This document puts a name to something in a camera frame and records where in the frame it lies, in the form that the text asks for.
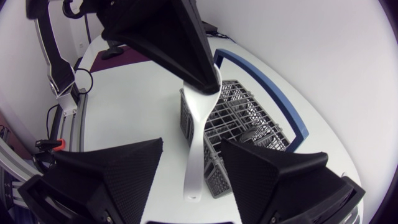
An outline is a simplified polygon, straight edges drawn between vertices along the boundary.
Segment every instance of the white wall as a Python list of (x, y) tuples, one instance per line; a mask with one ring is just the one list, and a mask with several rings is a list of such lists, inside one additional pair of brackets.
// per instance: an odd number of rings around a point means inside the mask
[[(79, 7), (82, 2), (83, 0), (74, 0), (71, 3), (71, 8), (74, 13), (77, 13), (79, 11)], [(97, 36), (101, 35), (104, 27), (102, 26), (100, 20), (97, 18), (96, 14), (88, 14), (87, 21), (91, 41), (93, 41)], [(72, 30), (75, 49), (78, 56), (82, 57), (89, 46), (84, 17), (79, 19), (70, 19), (70, 27)]]
[[(54, 7), (60, 3), (50, 4), (55, 37), (63, 58), (75, 63), (68, 19)], [(34, 21), (26, 19), (25, 1), (6, 1), (0, 11), (0, 49), (0, 112), (25, 147), (34, 151), (35, 141), (47, 138), (47, 110), (57, 102)]]
[(398, 48), (379, 2), (200, 0), (197, 4), (202, 20), (270, 65), (333, 128), (366, 190), (364, 223), (368, 223), (398, 160)]

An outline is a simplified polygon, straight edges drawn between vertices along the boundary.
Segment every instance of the purple mat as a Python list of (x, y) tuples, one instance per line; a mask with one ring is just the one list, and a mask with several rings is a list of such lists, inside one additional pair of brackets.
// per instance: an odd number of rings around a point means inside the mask
[(121, 48), (124, 50), (123, 54), (107, 60), (101, 59), (101, 56), (105, 52), (105, 50), (98, 52), (97, 57), (94, 60), (93, 66), (91, 66), (90, 72), (97, 72), (108, 68), (128, 65), (131, 63), (147, 62), (150, 60), (149, 58), (143, 56), (142, 54), (128, 46), (124, 46)]

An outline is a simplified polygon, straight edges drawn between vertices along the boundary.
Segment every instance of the gray plastic basket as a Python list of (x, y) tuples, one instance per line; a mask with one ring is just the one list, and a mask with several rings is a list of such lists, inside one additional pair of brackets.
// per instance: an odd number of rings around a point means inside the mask
[[(193, 123), (189, 108), (181, 92), (181, 130), (191, 145)], [(205, 180), (214, 198), (232, 192), (221, 154), (221, 139), (240, 141), (245, 131), (257, 128), (251, 138), (245, 142), (284, 151), (290, 144), (282, 129), (268, 116), (266, 111), (236, 80), (225, 80), (220, 98), (209, 115), (205, 126), (204, 159)]]

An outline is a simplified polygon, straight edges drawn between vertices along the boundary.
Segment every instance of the white spatula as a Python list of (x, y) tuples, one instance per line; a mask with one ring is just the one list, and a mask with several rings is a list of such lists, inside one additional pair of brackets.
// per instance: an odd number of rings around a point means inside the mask
[(204, 95), (188, 83), (184, 82), (183, 86), (185, 101), (193, 120), (193, 138), (184, 180), (184, 199), (189, 202), (199, 202), (203, 188), (203, 166), (205, 162), (203, 158), (203, 132), (206, 120), (220, 97), (222, 84), (220, 70), (216, 65), (215, 68), (220, 84), (219, 92), (212, 95)]

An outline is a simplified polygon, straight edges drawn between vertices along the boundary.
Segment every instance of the round white table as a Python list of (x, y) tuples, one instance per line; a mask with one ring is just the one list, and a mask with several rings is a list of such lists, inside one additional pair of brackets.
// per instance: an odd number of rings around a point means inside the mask
[[(361, 185), (355, 166), (336, 134), (294, 87), (232, 41), (209, 38), (209, 43), (213, 53), (216, 49), (226, 49), (252, 63), (290, 100), (310, 133), (295, 152), (325, 152), (329, 157), (326, 166), (330, 170), (338, 176), (345, 173)], [(90, 69), (97, 53), (107, 48), (107, 43), (97, 37), (88, 47), (80, 68)], [(295, 134), (287, 120), (260, 84), (228, 60), (224, 60), (221, 73), (224, 80), (238, 80), (251, 91), (271, 118), (279, 123), (287, 138), (293, 140)], [(94, 86), (88, 95), (86, 109), (84, 151), (159, 137), (164, 141), (164, 151), (141, 223), (241, 223), (233, 194), (214, 199), (207, 186), (204, 186), (199, 203), (189, 203), (183, 199), (189, 146), (180, 129), (181, 79), (152, 61), (98, 71), (93, 73), (93, 78)], [(90, 79), (84, 72), (77, 71), (76, 83), (79, 88), (88, 88)], [(359, 203), (358, 210), (362, 218), (363, 201)]]

